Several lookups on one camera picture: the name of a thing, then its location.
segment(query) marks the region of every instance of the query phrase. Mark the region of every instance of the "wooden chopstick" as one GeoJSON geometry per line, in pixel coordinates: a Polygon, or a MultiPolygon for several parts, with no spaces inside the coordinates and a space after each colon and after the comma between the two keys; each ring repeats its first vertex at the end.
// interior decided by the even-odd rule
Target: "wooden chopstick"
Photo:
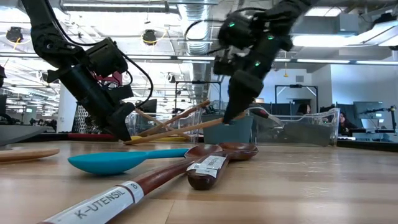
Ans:
{"type": "MultiPolygon", "coordinates": [[[[245,114],[246,113],[243,112],[242,114],[237,116],[235,119],[241,119],[241,118],[244,117],[245,114]]],[[[140,143],[150,142],[150,141],[154,141],[156,139],[169,137],[169,136],[171,136],[173,134],[184,133],[186,131],[192,131],[192,130],[196,130],[196,129],[209,128],[211,126],[214,126],[214,125],[217,125],[217,124],[221,124],[222,122],[223,122],[222,118],[214,119],[212,121],[207,121],[207,122],[200,123],[200,124],[197,124],[197,125],[188,126],[188,127],[185,127],[185,128],[180,128],[180,129],[169,131],[169,132],[166,132],[166,133],[153,134],[151,136],[143,137],[143,138],[140,138],[140,139],[135,139],[135,140],[131,140],[131,141],[125,141],[123,143],[124,144],[140,144],[140,143]]]]}
{"type": "MultiPolygon", "coordinates": [[[[180,118],[186,118],[188,115],[190,115],[191,113],[195,112],[196,110],[199,110],[200,108],[203,108],[207,105],[210,104],[210,100],[206,100],[202,103],[200,103],[199,105],[197,105],[196,107],[190,108],[189,110],[184,111],[183,113],[180,113],[178,115],[176,115],[174,118],[166,121],[164,124],[170,124],[173,123],[174,121],[180,119],[180,118]]],[[[146,131],[143,131],[141,133],[138,134],[138,136],[148,136],[151,134],[154,134],[157,130],[161,129],[163,126],[162,125],[157,125],[156,127],[153,127],[151,129],[148,129],[146,131]]]]}
{"type": "MultiPolygon", "coordinates": [[[[148,114],[145,114],[144,112],[142,112],[141,110],[139,110],[139,109],[137,109],[137,108],[135,109],[135,112],[136,112],[137,114],[139,114],[139,115],[141,115],[141,116],[143,116],[143,117],[145,117],[145,118],[147,118],[147,119],[149,119],[149,120],[155,122],[156,124],[163,126],[164,128],[166,128],[166,129],[169,130],[169,131],[175,130],[174,128],[167,126],[166,124],[164,124],[164,123],[162,123],[162,122],[156,120],[155,118],[149,116],[148,114]]],[[[180,133],[180,134],[178,134],[178,135],[181,136],[181,137],[184,137],[185,139],[188,139],[189,141],[191,140],[191,137],[190,137],[189,135],[187,135],[187,134],[180,133]]]]}

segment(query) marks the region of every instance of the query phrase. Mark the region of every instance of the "blue plastic spoon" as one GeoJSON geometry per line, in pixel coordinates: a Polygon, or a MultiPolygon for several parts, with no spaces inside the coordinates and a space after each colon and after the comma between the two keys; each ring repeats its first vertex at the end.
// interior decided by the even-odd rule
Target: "blue plastic spoon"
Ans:
{"type": "Polygon", "coordinates": [[[138,166],[146,159],[183,157],[188,149],[169,149],[135,152],[101,152],[72,156],[70,164],[96,175],[115,175],[138,166]]]}

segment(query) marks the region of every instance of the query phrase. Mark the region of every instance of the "ceiling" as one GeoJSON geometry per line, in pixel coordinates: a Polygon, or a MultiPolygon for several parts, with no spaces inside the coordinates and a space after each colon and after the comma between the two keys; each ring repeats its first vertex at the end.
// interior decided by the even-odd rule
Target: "ceiling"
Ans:
{"type": "MultiPolygon", "coordinates": [[[[68,35],[77,42],[98,42],[104,37],[111,37],[118,43],[118,47],[126,54],[133,55],[186,55],[187,42],[184,40],[184,19],[178,13],[181,5],[173,2],[202,2],[199,0],[176,0],[169,1],[170,12],[161,13],[164,2],[155,3],[137,1],[109,1],[118,4],[107,4],[95,0],[65,0],[64,7],[57,5],[59,1],[50,1],[54,7],[58,20],[68,35]],[[125,7],[120,2],[134,4],[134,7],[125,7]],[[154,29],[158,38],[154,46],[148,46],[142,41],[142,34],[147,29],[154,29]]],[[[34,53],[30,41],[30,20],[24,13],[23,8],[14,4],[17,1],[7,0],[5,4],[0,3],[0,54],[11,53],[34,53]],[[6,32],[10,27],[21,27],[24,40],[15,45],[6,39],[6,32]]],[[[211,19],[223,19],[227,13],[238,7],[263,7],[270,8],[278,1],[245,1],[245,0],[219,0],[215,5],[207,5],[211,19]]],[[[396,11],[396,1],[320,1],[318,6],[329,9],[342,8],[344,13],[363,13],[359,24],[363,31],[370,27],[368,19],[374,19],[380,13],[388,9],[396,11]]],[[[209,39],[205,43],[210,49],[218,47],[217,34],[220,24],[209,24],[209,39]]],[[[380,60],[391,55],[388,47],[294,47],[290,52],[280,52],[279,57],[284,58],[350,58],[350,59],[374,59],[380,60]]],[[[160,112],[169,113],[174,108],[175,85],[167,80],[168,75],[173,75],[177,81],[197,80],[195,66],[192,63],[173,61],[159,63],[156,60],[140,60],[138,63],[152,78],[155,85],[154,97],[158,98],[160,112]]],[[[40,112],[54,112],[59,101],[59,85],[53,84],[51,88],[42,79],[42,74],[48,69],[55,69],[39,58],[22,57],[0,57],[0,65],[5,66],[7,79],[6,85],[23,86],[23,88],[3,88],[0,90],[10,96],[11,99],[22,98],[22,100],[8,100],[11,105],[45,105],[41,106],[40,112]]],[[[302,68],[312,72],[318,66],[301,63],[277,63],[276,68],[302,68]]],[[[143,100],[148,94],[148,80],[132,65],[129,70],[133,75],[132,89],[136,97],[127,99],[129,101],[143,100]]],[[[206,70],[200,79],[210,80],[210,69],[206,70]]],[[[123,83],[129,83],[129,77],[123,76],[123,83]]],[[[194,87],[186,84],[180,96],[178,96],[179,108],[186,108],[196,103],[200,98],[207,96],[207,86],[194,87]]]]}

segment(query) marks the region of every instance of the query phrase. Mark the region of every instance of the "office desk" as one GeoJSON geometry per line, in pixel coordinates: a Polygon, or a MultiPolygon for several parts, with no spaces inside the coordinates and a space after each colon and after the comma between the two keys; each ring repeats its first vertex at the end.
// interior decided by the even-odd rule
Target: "office desk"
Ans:
{"type": "MultiPolygon", "coordinates": [[[[37,223],[131,177],[179,160],[148,160],[124,175],[94,177],[72,167],[69,156],[190,146],[68,141],[8,146],[61,151],[37,161],[0,164],[0,223],[37,223]]],[[[251,161],[230,164],[214,189],[195,191],[181,176],[110,223],[398,223],[397,189],[398,154],[259,146],[251,161]]]]}

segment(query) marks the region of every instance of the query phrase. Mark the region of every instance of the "person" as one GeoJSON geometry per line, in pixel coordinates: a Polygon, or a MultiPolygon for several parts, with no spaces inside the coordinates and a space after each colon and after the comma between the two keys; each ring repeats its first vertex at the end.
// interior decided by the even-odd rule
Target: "person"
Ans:
{"type": "Polygon", "coordinates": [[[302,103],[298,107],[296,115],[303,116],[303,115],[310,114],[310,113],[311,113],[311,106],[307,103],[302,103]]]}
{"type": "Polygon", "coordinates": [[[349,133],[350,129],[356,129],[358,128],[355,126],[353,123],[348,121],[346,114],[344,112],[340,112],[340,122],[338,125],[338,133],[347,135],[349,133]]]}

